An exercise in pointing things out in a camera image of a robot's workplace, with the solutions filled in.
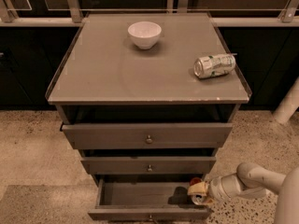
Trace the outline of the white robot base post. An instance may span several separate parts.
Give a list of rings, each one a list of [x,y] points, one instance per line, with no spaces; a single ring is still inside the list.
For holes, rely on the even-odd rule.
[[[280,102],[278,108],[273,113],[274,119],[285,124],[289,121],[292,115],[299,107],[299,78],[295,80],[292,87],[289,89],[286,96]]]

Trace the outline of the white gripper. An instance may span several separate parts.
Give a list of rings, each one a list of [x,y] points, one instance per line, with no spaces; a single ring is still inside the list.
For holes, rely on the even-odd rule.
[[[244,184],[237,177],[236,174],[218,176],[209,181],[205,181],[190,185],[188,188],[188,195],[200,195],[210,197],[205,197],[203,205],[211,206],[216,201],[224,202],[239,196],[244,189]]]

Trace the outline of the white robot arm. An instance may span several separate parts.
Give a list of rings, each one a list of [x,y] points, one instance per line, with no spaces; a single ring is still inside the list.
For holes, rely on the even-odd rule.
[[[274,224],[299,224],[299,167],[286,175],[252,162],[242,162],[236,172],[208,181],[194,178],[188,196],[196,205],[209,206],[234,197],[260,198],[269,191],[278,196]]]

